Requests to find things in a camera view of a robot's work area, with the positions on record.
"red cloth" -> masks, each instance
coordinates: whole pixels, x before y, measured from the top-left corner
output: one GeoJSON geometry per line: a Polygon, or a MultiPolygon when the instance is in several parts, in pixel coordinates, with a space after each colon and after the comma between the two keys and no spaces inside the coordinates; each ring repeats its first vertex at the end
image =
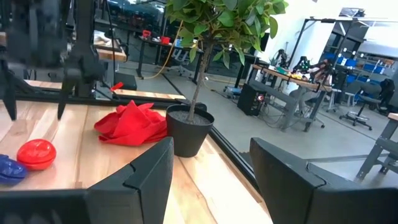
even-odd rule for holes
{"type": "Polygon", "coordinates": [[[99,140],[125,146],[160,141],[167,135],[167,125],[162,115],[150,109],[153,105],[146,103],[137,106],[131,101],[127,106],[118,106],[116,112],[94,124],[94,128],[102,134],[99,140]]]}

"red plastic egg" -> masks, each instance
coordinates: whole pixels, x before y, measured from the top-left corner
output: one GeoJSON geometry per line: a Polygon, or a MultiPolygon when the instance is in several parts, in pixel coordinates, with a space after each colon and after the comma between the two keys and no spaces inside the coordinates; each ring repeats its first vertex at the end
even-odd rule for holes
{"type": "Polygon", "coordinates": [[[17,161],[30,170],[44,170],[51,166],[57,152],[51,142],[44,139],[28,141],[18,150],[17,161]]]}

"grey floor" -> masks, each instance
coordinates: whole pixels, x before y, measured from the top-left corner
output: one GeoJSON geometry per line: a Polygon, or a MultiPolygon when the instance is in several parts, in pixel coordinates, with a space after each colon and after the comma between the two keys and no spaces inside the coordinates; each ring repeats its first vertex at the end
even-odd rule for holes
{"type": "MultiPolygon", "coordinates": [[[[134,70],[136,67],[136,63],[128,62],[121,64],[119,71],[136,75],[134,70]]],[[[147,78],[153,77],[158,70],[158,68],[154,69],[152,65],[144,65],[142,74],[147,78]]],[[[196,85],[188,77],[181,77],[178,72],[173,70],[167,74],[168,79],[188,99],[193,96],[196,85]]],[[[46,78],[44,75],[39,75],[39,80],[46,78]]],[[[322,129],[319,123],[315,123],[311,130],[305,133],[303,132],[304,124],[297,121],[291,128],[282,132],[276,128],[278,123],[275,124],[275,120],[279,117],[278,111],[272,108],[266,109],[267,116],[262,116],[261,119],[246,116],[236,106],[235,102],[226,99],[222,95],[224,86],[232,86],[235,79],[228,77],[209,78],[225,83],[206,81],[206,85],[200,90],[198,100],[207,105],[208,111],[215,117],[215,127],[239,152],[248,152],[250,139],[259,137],[283,150],[351,180],[354,180],[356,173],[372,149],[375,139],[378,138],[388,122],[385,116],[379,115],[374,111],[364,110],[364,114],[370,118],[369,124],[373,125],[373,131],[369,131],[361,125],[354,127],[348,121],[339,120],[338,117],[341,114],[345,114],[348,110],[357,111],[359,107],[341,107],[336,113],[321,111],[318,114],[318,118],[325,123],[326,128],[322,129]]],[[[178,94],[175,88],[162,75],[151,79],[136,79],[136,81],[140,91],[178,94]]],[[[394,135],[393,139],[398,140],[398,133],[394,135]]],[[[396,186],[398,184],[397,174],[390,171],[385,176],[378,173],[379,169],[380,166],[374,167],[366,176],[363,184],[368,186],[396,186]]]]}

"black plant pot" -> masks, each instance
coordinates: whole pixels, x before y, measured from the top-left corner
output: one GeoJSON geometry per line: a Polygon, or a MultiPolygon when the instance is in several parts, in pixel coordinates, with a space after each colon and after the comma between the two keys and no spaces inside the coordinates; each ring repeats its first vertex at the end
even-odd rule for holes
{"type": "Polygon", "coordinates": [[[195,114],[206,118],[210,124],[188,124],[169,115],[173,111],[189,111],[190,106],[169,106],[166,111],[167,135],[174,138],[174,154],[179,157],[193,157],[198,154],[211,127],[214,117],[206,111],[195,108],[195,114]]]}

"tree trunk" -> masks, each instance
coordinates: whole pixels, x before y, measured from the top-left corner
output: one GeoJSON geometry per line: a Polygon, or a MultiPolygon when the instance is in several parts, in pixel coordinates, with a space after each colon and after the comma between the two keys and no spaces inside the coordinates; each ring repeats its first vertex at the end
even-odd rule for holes
{"type": "Polygon", "coordinates": [[[201,84],[203,83],[203,79],[205,77],[205,70],[206,70],[206,66],[208,64],[209,58],[210,58],[210,54],[211,51],[213,50],[213,44],[210,44],[210,46],[208,46],[205,50],[205,54],[200,62],[200,72],[199,72],[199,78],[197,80],[197,89],[195,90],[195,94],[193,94],[193,98],[191,101],[191,108],[189,109],[189,115],[187,118],[188,122],[192,122],[193,121],[193,114],[195,112],[195,105],[197,103],[197,99],[198,99],[198,94],[199,94],[199,89],[201,87],[201,84]]]}

